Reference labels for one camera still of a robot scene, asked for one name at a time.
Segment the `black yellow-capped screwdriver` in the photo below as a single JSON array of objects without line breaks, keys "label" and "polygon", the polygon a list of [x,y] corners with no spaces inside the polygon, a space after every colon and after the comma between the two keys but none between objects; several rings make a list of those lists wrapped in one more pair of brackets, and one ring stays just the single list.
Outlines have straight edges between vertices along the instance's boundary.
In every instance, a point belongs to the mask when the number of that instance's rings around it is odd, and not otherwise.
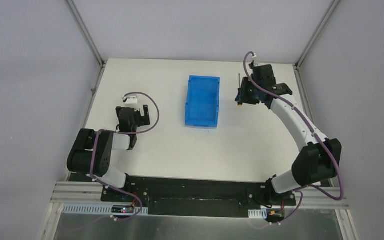
[{"label": "black yellow-capped screwdriver", "polygon": [[242,78],[241,78],[241,73],[238,73],[238,89],[237,89],[237,96],[236,96],[236,102],[239,107],[243,105],[243,103],[240,101],[241,100],[241,85],[242,85]]}]

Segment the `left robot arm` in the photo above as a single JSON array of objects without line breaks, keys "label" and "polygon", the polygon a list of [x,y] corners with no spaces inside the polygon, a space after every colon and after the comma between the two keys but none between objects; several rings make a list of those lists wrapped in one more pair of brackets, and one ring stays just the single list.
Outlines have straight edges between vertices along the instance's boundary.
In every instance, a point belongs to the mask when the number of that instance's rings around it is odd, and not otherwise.
[{"label": "left robot arm", "polygon": [[149,126],[151,121],[147,105],[143,106],[144,115],[138,108],[118,106],[115,110],[119,120],[117,129],[124,134],[112,130],[98,133],[93,129],[80,129],[67,158],[67,169],[122,189],[127,174],[111,163],[112,152],[133,150],[137,142],[135,132],[139,127]]}]

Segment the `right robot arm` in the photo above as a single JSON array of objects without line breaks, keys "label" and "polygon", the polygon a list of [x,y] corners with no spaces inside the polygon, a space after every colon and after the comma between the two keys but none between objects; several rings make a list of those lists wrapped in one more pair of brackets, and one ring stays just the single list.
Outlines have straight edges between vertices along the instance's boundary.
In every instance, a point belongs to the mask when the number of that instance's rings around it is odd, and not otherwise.
[{"label": "right robot arm", "polygon": [[285,125],[293,137],[299,154],[291,169],[266,181],[266,200],[277,200],[293,190],[337,177],[342,145],[320,132],[299,109],[293,91],[285,83],[277,83],[270,64],[245,64],[246,72],[235,101],[243,104],[264,104]]}]

